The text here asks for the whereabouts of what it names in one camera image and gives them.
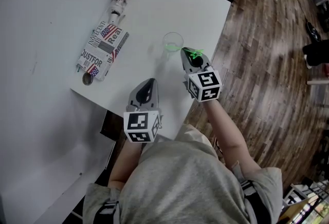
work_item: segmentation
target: american flag print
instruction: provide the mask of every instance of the american flag print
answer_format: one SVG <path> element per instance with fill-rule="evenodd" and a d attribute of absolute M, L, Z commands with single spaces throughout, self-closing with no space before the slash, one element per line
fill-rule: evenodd
<path fill-rule="evenodd" d="M 102 30 L 101 35 L 105 40 L 107 40 L 117 29 L 118 27 L 109 24 L 106 28 Z"/>
<path fill-rule="evenodd" d="M 91 67 L 87 70 L 87 72 L 91 75 L 91 76 L 96 76 L 97 73 L 99 73 L 99 70 L 97 69 L 97 67 L 95 66 L 95 64 L 93 63 L 91 65 Z"/>

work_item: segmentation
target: black and white marker cube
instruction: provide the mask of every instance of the black and white marker cube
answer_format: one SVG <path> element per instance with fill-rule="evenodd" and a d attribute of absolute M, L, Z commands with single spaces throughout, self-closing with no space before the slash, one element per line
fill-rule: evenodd
<path fill-rule="evenodd" d="M 159 111 L 134 111 L 123 113 L 123 129 L 131 142 L 154 142 L 160 125 Z"/>
<path fill-rule="evenodd" d="M 198 102 L 218 99 L 220 96 L 222 81 L 217 70 L 193 73 L 188 77 L 188 91 Z"/>

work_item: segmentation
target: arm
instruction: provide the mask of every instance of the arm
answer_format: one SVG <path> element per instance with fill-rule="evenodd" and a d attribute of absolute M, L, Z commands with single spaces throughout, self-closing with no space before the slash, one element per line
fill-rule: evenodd
<path fill-rule="evenodd" d="M 109 188 L 123 189 L 128 178 L 138 165 L 141 147 L 141 143 L 130 143 L 126 140 L 109 176 L 107 185 Z"/>
<path fill-rule="evenodd" d="M 242 173 L 257 171 L 260 166 L 249 154 L 241 132 L 217 100 L 203 102 L 217 141 L 223 152 L 226 167 L 232 170 L 239 161 Z"/>

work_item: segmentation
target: person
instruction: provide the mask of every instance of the person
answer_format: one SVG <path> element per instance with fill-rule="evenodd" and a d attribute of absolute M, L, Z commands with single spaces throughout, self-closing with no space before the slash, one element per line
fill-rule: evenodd
<path fill-rule="evenodd" d="M 209 140 L 191 125 L 183 125 L 175 141 L 148 143 L 143 150 L 141 143 L 126 141 L 108 187 L 88 186 L 83 222 L 277 223 L 282 207 L 281 170 L 260 168 L 217 100 L 203 106 L 225 165 Z M 247 187 L 254 187 L 260 198 L 256 207 L 246 199 Z M 259 214 L 267 219 L 258 221 Z"/>
<path fill-rule="evenodd" d="M 329 63 L 329 40 L 314 42 L 303 47 L 306 67 L 318 66 L 321 63 Z"/>

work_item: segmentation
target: floor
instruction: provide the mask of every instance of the floor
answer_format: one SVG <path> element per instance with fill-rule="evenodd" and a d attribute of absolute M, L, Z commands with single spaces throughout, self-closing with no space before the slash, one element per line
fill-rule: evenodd
<path fill-rule="evenodd" d="M 327 86 L 306 85 L 305 18 L 328 39 L 313 0 L 234 0 L 213 58 L 224 80 L 220 103 L 255 161 L 281 168 L 284 188 L 314 174 L 329 117 Z M 214 139 L 201 105 L 193 104 L 186 122 Z"/>

